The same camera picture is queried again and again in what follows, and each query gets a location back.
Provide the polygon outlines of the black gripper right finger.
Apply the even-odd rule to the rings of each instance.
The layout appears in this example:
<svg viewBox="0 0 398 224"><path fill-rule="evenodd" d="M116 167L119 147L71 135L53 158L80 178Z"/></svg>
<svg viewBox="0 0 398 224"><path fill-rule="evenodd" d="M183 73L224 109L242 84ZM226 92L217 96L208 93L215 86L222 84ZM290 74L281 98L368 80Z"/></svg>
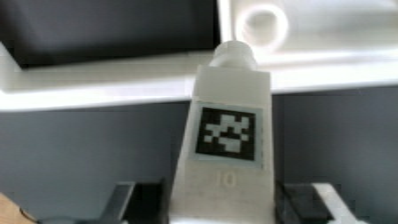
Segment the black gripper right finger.
<svg viewBox="0 0 398 224"><path fill-rule="evenodd" d="M347 206L331 183L276 185L277 224L368 224Z"/></svg>

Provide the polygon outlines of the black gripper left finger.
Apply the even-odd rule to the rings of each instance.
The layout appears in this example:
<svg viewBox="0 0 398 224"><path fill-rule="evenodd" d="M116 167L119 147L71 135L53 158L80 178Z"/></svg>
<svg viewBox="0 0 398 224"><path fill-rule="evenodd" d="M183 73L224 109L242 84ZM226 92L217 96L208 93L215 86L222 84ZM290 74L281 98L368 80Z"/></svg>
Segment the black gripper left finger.
<svg viewBox="0 0 398 224"><path fill-rule="evenodd" d="M119 182L89 224L167 224L164 181Z"/></svg>

